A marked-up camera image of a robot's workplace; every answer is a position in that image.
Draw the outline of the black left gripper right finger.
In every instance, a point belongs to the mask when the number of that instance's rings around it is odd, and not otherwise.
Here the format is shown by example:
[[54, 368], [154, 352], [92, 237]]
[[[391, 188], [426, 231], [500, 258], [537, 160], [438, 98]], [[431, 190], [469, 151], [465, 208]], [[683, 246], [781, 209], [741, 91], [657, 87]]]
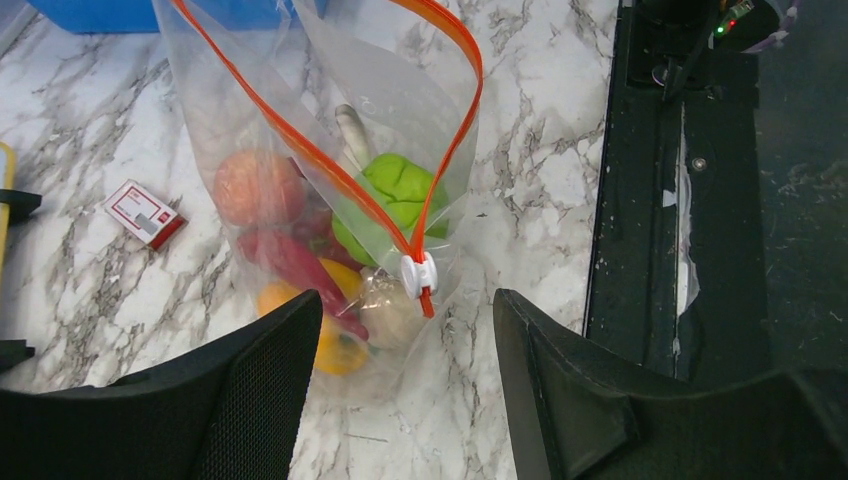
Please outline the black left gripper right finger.
[[778, 371], [701, 390], [563, 327], [520, 293], [493, 302], [521, 479], [843, 479], [847, 375]]

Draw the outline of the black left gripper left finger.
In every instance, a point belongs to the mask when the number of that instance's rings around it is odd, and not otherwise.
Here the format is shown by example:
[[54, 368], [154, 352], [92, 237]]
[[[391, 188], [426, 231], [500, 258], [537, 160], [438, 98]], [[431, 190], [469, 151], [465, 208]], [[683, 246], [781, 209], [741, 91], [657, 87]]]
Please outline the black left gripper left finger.
[[284, 479], [322, 304], [262, 318], [104, 387], [1, 394], [5, 479]]

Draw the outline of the yellow bell pepper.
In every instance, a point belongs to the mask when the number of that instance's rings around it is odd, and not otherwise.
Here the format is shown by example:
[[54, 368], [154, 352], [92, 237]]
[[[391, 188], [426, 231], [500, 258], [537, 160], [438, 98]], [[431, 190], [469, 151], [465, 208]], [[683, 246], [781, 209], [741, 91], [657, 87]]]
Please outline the yellow bell pepper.
[[[319, 261], [349, 302], [359, 299], [363, 280], [357, 272], [335, 260], [320, 258]], [[300, 293], [300, 289], [285, 281], [267, 284], [257, 297], [257, 312], [264, 316]], [[367, 358], [366, 349], [345, 334], [336, 319], [325, 314], [314, 367], [327, 374], [346, 375], [361, 368]]]

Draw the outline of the red chili pepper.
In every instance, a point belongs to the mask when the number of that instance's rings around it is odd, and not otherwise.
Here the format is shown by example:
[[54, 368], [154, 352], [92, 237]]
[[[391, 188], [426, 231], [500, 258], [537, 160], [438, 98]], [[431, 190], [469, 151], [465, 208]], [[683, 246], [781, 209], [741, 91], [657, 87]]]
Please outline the red chili pepper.
[[308, 246], [318, 257], [334, 260], [354, 271], [360, 271], [364, 265], [354, 260], [336, 240], [332, 230], [332, 217], [330, 209], [313, 209], [304, 213], [293, 223], [292, 236]]
[[318, 291], [325, 314], [333, 315], [343, 329], [361, 340], [369, 339], [367, 328], [348, 309], [349, 302], [343, 291], [304, 244], [283, 230], [265, 228], [241, 234], [236, 244], [249, 262], [301, 290]]

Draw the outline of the garlic bulb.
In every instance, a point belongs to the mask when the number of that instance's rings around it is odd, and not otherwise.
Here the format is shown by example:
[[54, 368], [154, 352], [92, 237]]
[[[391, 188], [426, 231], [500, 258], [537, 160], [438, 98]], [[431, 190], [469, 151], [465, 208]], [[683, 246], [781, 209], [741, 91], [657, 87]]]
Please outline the garlic bulb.
[[408, 297], [400, 280], [382, 269], [360, 271], [363, 291], [359, 318], [369, 333], [368, 343], [378, 349], [406, 349], [428, 322], [417, 300]]

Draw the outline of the peach fruit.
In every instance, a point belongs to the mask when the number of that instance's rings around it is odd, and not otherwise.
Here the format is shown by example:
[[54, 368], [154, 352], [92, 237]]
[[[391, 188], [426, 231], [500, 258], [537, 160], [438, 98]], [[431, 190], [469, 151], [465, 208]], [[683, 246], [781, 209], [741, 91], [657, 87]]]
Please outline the peach fruit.
[[218, 167], [212, 199], [223, 220], [253, 227], [296, 220], [306, 205], [306, 192], [290, 158], [265, 150], [243, 150]]

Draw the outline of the green lime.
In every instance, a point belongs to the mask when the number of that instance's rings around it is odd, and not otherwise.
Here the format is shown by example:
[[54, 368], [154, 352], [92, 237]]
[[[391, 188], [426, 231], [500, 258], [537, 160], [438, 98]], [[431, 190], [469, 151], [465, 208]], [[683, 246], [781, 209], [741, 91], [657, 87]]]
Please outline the green lime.
[[[433, 174], [402, 155], [384, 153], [375, 157], [357, 180], [367, 180], [399, 221], [399, 228], [411, 231], [420, 216]], [[336, 214], [331, 225], [335, 239], [353, 260], [370, 267], [378, 266]]]

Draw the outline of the white mushroom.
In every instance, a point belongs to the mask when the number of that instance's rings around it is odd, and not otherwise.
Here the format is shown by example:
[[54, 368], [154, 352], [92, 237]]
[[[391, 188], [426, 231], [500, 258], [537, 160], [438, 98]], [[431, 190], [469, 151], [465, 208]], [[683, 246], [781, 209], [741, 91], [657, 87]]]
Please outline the white mushroom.
[[358, 113], [349, 104], [336, 107], [335, 119], [345, 142], [343, 152], [355, 169], [361, 171], [374, 157], [366, 128]]

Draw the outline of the clear zip bag orange zipper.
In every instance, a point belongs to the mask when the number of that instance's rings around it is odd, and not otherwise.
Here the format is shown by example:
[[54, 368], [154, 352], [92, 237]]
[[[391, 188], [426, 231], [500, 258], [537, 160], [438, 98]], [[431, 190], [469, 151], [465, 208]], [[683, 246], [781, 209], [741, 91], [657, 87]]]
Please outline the clear zip bag orange zipper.
[[[330, 209], [378, 263], [363, 268], [400, 280], [428, 318], [412, 345], [397, 350], [375, 348], [339, 323], [368, 358], [346, 375], [315, 368], [316, 393], [351, 405], [377, 403], [419, 359], [424, 331], [445, 314], [461, 283], [456, 232], [477, 143], [479, 46], [440, 1], [277, 1], [285, 18], [267, 31], [228, 30], [196, 2], [157, 1], [153, 8], [211, 199], [218, 167], [243, 150], [290, 158], [306, 192], [296, 220], [253, 227], [223, 220], [212, 199], [241, 288], [257, 308], [262, 289], [284, 281], [245, 259], [236, 244], [241, 234], [265, 228], [292, 236], [304, 213]], [[341, 104], [358, 113], [373, 159], [396, 153], [433, 174], [411, 231], [399, 228], [367, 180], [357, 180], [365, 167], [357, 171], [343, 152], [335, 119]]]

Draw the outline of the red white staple box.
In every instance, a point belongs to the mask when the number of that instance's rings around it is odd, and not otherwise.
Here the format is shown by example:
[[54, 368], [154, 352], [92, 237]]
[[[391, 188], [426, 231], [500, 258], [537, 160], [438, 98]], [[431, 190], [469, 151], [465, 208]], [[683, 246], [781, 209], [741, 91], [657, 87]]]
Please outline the red white staple box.
[[107, 213], [148, 248], [160, 251], [187, 220], [134, 180], [127, 180], [105, 202]]

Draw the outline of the blue plastic bin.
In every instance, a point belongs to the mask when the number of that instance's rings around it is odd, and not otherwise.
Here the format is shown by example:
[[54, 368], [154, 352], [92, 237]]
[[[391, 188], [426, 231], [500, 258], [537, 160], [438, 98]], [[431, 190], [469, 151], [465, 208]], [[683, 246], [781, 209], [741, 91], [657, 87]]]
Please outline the blue plastic bin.
[[[150, 0], [30, 0], [39, 13], [74, 34], [154, 33], [159, 30]], [[285, 16], [277, 1], [197, 1], [218, 24], [231, 31], [277, 29]]]

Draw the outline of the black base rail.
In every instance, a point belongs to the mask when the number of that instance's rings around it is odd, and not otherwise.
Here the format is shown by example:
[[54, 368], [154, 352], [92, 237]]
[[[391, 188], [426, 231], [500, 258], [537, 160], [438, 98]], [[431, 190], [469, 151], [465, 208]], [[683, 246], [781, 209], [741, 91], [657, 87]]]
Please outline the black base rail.
[[584, 334], [701, 388], [847, 368], [847, 5], [623, 1]]

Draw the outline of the small whiteboard yellow frame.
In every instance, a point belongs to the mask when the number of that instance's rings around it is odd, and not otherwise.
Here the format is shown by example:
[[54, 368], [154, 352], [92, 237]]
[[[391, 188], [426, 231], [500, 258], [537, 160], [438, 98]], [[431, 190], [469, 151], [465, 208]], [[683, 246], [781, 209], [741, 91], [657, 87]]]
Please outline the small whiteboard yellow frame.
[[[17, 190], [14, 187], [17, 155], [6, 143], [1, 143], [1, 267], [4, 267], [9, 229], [27, 221], [41, 206], [42, 196]], [[1, 372], [4, 373], [32, 358], [35, 349], [26, 340], [1, 341]]]

